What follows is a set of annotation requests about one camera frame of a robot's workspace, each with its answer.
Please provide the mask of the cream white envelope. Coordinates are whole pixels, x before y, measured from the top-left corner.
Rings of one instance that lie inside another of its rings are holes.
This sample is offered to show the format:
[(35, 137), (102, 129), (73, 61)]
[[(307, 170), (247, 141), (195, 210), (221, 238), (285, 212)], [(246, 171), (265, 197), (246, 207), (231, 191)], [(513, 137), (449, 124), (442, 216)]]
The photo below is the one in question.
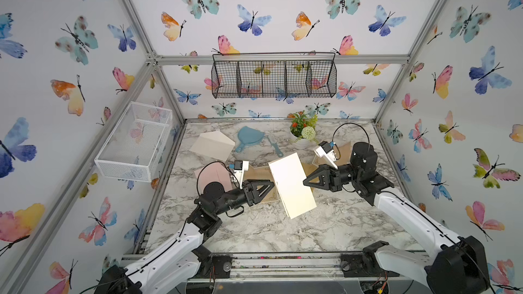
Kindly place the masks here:
[(190, 151), (216, 159), (218, 161), (227, 161), (235, 147), (235, 141), (227, 137), (222, 132), (211, 131), (201, 133)]

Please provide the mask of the kraft brown envelope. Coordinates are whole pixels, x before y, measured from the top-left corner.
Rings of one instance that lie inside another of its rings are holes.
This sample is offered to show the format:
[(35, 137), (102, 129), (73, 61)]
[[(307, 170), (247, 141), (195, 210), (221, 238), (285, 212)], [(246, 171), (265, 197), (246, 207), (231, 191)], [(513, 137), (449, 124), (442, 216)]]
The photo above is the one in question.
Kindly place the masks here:
[(313, 164), (310, 164), (310, 163), (302, 163), (302, 168), (304, 170), (304, 173), (305, 173), (305, 179), (308, 178), (311, 174), (313, 174), (316, 169), (318, 168), (317, 166), (313, 165)]

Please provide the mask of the pink envelope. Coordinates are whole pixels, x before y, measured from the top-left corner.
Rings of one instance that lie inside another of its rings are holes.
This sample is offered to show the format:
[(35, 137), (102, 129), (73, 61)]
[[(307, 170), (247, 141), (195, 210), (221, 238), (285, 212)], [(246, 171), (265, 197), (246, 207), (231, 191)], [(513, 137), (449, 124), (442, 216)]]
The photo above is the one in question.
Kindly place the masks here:
[(204, 192), (204, 188), (211, 182), (219, 182), (223, 185), (224, 191), (232, 190), (232, 182), (229, 171), (220, 163), (213, 163), (207, 168), (200, 168), (194, 171), (197, 178), (197, 188), (200, 193)]

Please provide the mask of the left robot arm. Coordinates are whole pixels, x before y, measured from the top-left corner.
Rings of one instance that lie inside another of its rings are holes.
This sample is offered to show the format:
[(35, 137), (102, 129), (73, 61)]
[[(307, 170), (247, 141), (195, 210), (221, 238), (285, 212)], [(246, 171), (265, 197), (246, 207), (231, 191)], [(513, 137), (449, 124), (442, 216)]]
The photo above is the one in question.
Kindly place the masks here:
[(211, 252), (204, 246), (221, 227), (220, 215), (254, 206), (274, 188), (270, 180), (246, 180), (241, 188), (225, 191), (220, 182), (204, 187), (196, 208), (181, 228), (161, 246), (125, 267), (106, 270), (96, 293), (169, 293), (191, 279), (201, 265), (210, 264)]

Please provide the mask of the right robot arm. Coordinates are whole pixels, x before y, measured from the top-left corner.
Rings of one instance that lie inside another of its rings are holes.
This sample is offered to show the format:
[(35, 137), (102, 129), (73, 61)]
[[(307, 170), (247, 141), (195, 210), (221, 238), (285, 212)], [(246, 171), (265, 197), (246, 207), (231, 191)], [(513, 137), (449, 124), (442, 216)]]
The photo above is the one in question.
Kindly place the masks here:
[(393, 272), (432, 293), (483, 293), (491, 288), (484, 245), (478, 239), (464, 238), (449, 230), (394, 192), (393, 183), (377, 172), (377, 153), (369, 143), (355, 143), (349, 162), (339, 166), (334, 146), (322, 141), (314, 149), (316, 156), (327, 162), (319, 165), (303, 184), (333, 193), (351, 185), (357, 195), (396, 221), (424, 250), (414, 253), (378, 241), (365, 247), (359, 260), (342, 258), (341, 269), (346, 277)]

